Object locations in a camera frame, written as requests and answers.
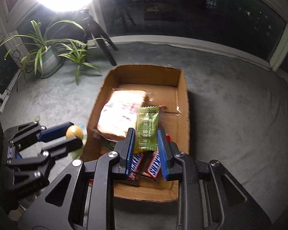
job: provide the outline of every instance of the candy wrapper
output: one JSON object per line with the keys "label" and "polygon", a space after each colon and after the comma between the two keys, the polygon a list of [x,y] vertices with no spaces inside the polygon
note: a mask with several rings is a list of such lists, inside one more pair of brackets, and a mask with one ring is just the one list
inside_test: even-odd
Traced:
{"label": "candy wrapper", "polygon": [[144,177],[148,177],[152,179],[153,181],[156,181],[156,178],[159,174],[160,169],[161,169],[161,162],[160,162],[159,152],[154,151],[150,161],[148,162],[148,165],[146,166],[145,171],[141,172],[140,175]]}
{"label": "candy wrapper", "polygon": [[157,150],[159,107],[139,107],[137,109],[137,130],[134,152]]}
{"label": "candy wrapper", "polygon": [[129,185],[138,186],[138,176],[137,173],[139,171],[140,164],[142,163],[144,154],[139,153],[133,155],[132,163],[131,163],[131,172],[126,181],[120,181],[121,183],[127,183]]}

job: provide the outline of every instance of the yellow ball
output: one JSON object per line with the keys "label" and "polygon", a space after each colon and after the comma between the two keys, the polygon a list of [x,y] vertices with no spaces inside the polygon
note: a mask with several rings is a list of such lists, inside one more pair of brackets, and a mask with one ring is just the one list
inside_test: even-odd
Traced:
{"label": "yellow ball", "polygon": [[66,138],[76,136],[76,137],[79,137],[80,139],[82,139],[83,138],[83,131],[79,126],[72,125],[67,129],[65,136],[66,136]]}

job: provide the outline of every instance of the gray carpet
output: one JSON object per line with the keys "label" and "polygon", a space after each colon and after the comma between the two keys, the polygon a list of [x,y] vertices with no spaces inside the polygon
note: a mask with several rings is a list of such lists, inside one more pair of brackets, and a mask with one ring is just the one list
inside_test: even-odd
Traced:
{"label": "gray carpet", "polygon": [[[132,43],[113,52],[118,64],[149,63],[181,68],[186,77],[191,121],[190,152],[198,160],[220,160],[254,197],[272,221],[288,205],[288,88],[271,71],[247,62],[168,45]],[[19,81],[1,116],[2,126],[40,116],[47,127],[65,121],[86,125],[99,87],[112,68],[93,49],[102,76],[67,62],[51,78]],[[34,156],[42,144],[25,150]],[[71,161],[57,162],[50,180]],[[115,200],[116,229],[175,229],[177,204]]]}

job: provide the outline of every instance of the window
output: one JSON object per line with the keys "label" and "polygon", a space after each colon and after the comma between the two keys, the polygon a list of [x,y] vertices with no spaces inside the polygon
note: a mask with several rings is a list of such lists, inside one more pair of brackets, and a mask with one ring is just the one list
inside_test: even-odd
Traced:
{"label": "window", "polygon": [[269,60],[286,22],[261,0],[100,0],[108,34],[172,35]]}

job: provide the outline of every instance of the cardboard box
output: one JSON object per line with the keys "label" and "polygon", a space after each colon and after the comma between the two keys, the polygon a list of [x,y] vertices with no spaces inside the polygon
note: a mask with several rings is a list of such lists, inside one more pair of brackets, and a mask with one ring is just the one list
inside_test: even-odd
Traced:
{"label": "cardboard box", "polygon": [[[148,93],[144,106],[165,105],[160,115],[165,132],[179,150],[189,153],[189,102],[184,75],[180,69],[154,65],[121,65],[106,76],[88,122],[88,141],[81,159],[84,162],[100,156],[101,141],[95,129],[101,110],[113,89],[143,90]],[[172,201],[178,198],[178,182],[167,182],[160,172],[157,182],[140,177],[139,186],[114,184],[114,196],[132,200]]]}

